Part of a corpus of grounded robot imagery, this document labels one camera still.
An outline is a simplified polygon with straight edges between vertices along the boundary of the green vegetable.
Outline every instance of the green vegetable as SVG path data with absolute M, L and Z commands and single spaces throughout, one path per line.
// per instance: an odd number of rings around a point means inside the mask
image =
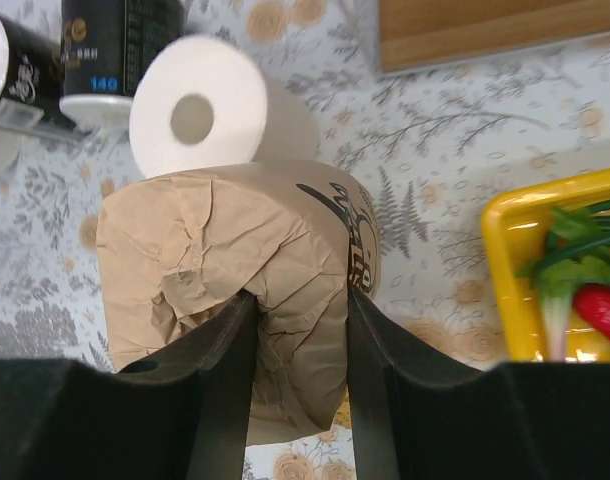
M 610 200 L 575 211 L 554 207 L 545 257 L 517 271 L 537 291 L 551 360 L 565 359 L 565 331 L 576 291 L 588 283 L 610 285 L 610 215 L 593 216 L 607 210 Z

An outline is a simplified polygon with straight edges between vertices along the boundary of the yellow bin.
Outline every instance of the yellow bin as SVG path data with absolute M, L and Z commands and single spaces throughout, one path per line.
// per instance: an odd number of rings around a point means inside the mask
M 487 260 L 510 357 L 547 360 L 547 342 L 536 292 L 515 271 L 543 255 L 552 205 L 580 208 L 610 199 L 610 169 L 499 195 L 482 216 Z M 567 360 L 610 361 L 610 341 L 576 314 L 567 331 Z

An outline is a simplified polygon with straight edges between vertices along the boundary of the crumpled brown paper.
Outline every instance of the crumpled brown paper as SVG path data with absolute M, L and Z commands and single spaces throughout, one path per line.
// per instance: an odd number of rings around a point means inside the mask
M 245 289 L 266 312 L 248 443 L 329 428 L 346 383 L 348 277 L 369 294 L 380 277 L 374 211 L 351 175 L 281 162 L 153 178 L 105 199 L 97 246 L 117 368 Z

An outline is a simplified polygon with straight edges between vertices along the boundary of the brown paper bag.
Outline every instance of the brown paper bag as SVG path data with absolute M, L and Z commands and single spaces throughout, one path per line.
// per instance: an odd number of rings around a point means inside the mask
M 371 295 L 380 278 L 374 210 L 351 175 L 282 162 L 153 178 L 103 202 L 97 246 L 117 368 L 245 289 L 266 312 L 248 443 L 329 428 L 346 382 L 348 278 Z

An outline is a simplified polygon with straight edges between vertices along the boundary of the floral tablecloth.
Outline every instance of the floral tablecloth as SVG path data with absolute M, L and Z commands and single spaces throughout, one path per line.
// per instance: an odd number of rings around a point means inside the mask
M 610 166 L 610 37 L 377 80 L 327 0 L 187 1 L 188 28 L 252 55 L 319 120 L 319 161 L 372 193 L 378 305 L 480 368 L 506 357 L 479 228 L 500 192 Z M 0 0 L 53 38 L 58 0 Z M 94 251 L 103 197 L 140 180 L 126 134 L 26 139 L 0 178 L 0 356 L 111 369 Z M 244 479 L 346 480 L 351 431 L 248 449 Z

